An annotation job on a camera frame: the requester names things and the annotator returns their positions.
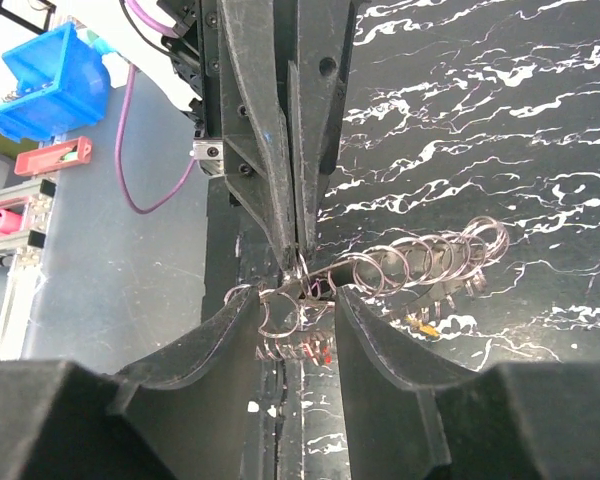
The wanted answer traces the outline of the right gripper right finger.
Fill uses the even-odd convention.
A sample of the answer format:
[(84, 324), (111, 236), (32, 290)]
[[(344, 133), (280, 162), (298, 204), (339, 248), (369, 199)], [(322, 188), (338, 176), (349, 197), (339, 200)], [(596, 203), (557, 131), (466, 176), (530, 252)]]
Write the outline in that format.
[(355, 479), (600, 479), (600, 362), (466, 369), (340, 289), (335, 334)]

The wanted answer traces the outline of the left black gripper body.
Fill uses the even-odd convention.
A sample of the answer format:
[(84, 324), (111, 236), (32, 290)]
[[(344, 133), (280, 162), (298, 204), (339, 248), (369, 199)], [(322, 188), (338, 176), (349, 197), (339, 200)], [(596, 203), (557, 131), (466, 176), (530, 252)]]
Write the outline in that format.
[(241, 203), (318, 205), (339, 155), (358, 1), (162, 1), (163, 39)]

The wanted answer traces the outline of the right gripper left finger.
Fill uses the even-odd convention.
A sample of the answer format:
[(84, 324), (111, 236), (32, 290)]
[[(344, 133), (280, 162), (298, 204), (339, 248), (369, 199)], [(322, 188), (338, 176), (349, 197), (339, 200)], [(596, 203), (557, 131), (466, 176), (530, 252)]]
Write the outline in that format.
[(114, 375), (0, 361), (0, 479), (235, 479), (256, 364), (259, 294)]

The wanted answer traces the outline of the large toothed keyring disc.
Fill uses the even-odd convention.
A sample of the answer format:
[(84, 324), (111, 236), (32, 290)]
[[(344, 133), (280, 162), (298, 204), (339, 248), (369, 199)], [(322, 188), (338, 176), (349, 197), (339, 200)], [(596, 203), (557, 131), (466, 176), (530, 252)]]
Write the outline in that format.
[(442, 312), (455, 307), (455, 294), (483, 291), (485, 269), (499, 262), (509, 245), (503, 223), (478, 216), (461, 231), (404, 236), (388, 245), (345, 252), (314, 271), (301, 265), (282, 285), (258, 287), (263, 316), (256, 357), (330, 364), (336, 352), (335, 335), (318, 324), (334, 312), (340, 287), (352, 288), (365, 302), (417, 290), (418, 296), (390, 313), (389, 321), (426, 339), (437, 339)]

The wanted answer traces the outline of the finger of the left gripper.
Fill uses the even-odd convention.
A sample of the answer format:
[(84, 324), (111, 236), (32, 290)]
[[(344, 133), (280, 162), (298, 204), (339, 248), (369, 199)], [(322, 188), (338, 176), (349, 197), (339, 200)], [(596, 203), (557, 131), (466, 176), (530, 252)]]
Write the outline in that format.
[(288, 63), (291, 165), (298, 247), (313, 250), (319, 204), (338, 159), (347, 85)]
[(225, 179), (280, 265), (296, 259), (286, 117), (280, 107), (271, 1), (220, 1)]

